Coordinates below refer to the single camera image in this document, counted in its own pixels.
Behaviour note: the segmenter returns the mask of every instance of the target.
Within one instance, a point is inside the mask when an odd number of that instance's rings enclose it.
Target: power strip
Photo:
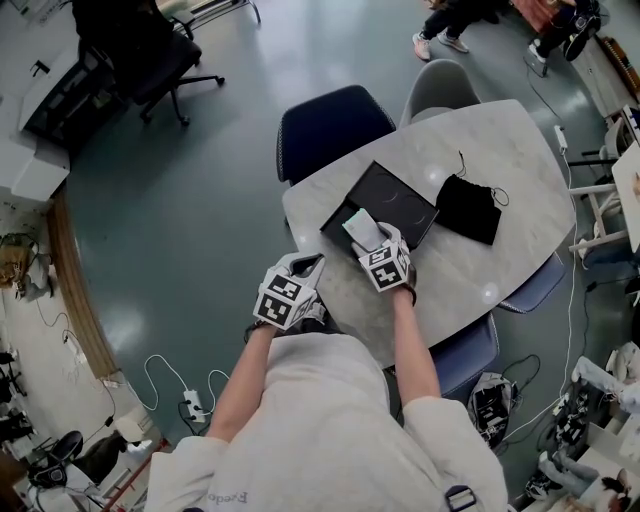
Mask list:
[[[184,400],[185,402],[187,402],[187,407],[189,408],[189,416],[194,418],[191,421],[194,421],[196,423],[204,423],[205,416],[202,414],[203,409],[202,404],[200,403],[198,392],[195,389],[185,391]]]
[[[567,139],[564,136],[564,128],[559,124],[555,125],[553,129],[556,132],[556,138],[558,139],[558,146],[560,146],[560,154],[564,155],[569,149],[569,144],[567,144]]]

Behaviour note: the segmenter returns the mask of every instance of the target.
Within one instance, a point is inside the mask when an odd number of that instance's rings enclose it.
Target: white shirt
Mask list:
[[[183,439],[153,456],[146,512],[446,511],[467,485],[504,511],[502,467],[459,402],[424,397],[389,414],[382,371],[346,335],[276,338],[259,409],[230,444]]]

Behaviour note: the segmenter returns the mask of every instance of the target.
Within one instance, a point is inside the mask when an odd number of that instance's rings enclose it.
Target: glove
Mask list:
[[[367,251],[357,242],[351,248],[358,256],[360,264],[378,291],[403,286],[411,292],[413,304],[417,296],[415,285],[417,273],[409,260],[409,248],[400,230],[386,222],[378,222],[378,228],[387,237],[380,247]]]
[[[318,297],[316,287],[324,265],[319,253],[284,255],[267,270],[258,288],[254,316],[282,330],[302,320]]]

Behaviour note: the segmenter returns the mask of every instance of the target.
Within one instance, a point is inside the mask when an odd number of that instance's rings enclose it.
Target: gray floor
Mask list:
[[[142,364],[163,354],[201,390],[205,405],[209,370],[230,371],[243,348],[256,288],[265,269],[293,246],[276,178],[279,119],[294,104],[359,83],[398,121],[422,63],[411,35],[429,11],[420,0],[263,0],[263,25],[240,9],[196,31],[204,55],[198,73],[227,78],[180,91],[188,129],[175,120],[167,97],[143,126],[132,107],[106,126],[73,164],[68,179],[72,218],[93,306],[125,374],[147,403],[153,393]],[[560,121],[527,83],[522,60],[531,30],[517,15],[500,25],[478,23],[464,34],[460,55],[435,42],[437,58],[453,58],[468,71],[485,101],[516,98],[552,148]],[[598,148],[604,123],[572,68],[558,55],[549,77],[531,80],[562,118],[570,153]],[[575,183],[594,174],[575,171]],[[587,222],[581,223],[581,229]],[[570,265],[566,247],[559,250]],[[582,351],[585,283],[625,275],[628,268],[576,272],[571,365]],[[567,351],[570,272],[538,310],[526,316],[498,311],[497,367],[535,352],[538,378],[512,418],[520,425],[548,405],[563,380]],[[589,295],[587,352],[598,361],[628,333],[621,286]],[[530,365],[510,377],[523,382]],[[150,365],[160,391],[154,421],[176,441],[187,431],[176,414],[180,383],[157,360]],[[214,391],[222,383],[215,380]],[[513,439],[526,435],[520,431]],[[512,497],[535,466],[537,432],[502,456]]]

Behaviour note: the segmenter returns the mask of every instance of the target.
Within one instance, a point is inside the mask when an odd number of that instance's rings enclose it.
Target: strap buckle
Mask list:
[[[462,510],[477,510],[476,495],[466,485],[454,485],[444,495],[450,512],[461,512]]]

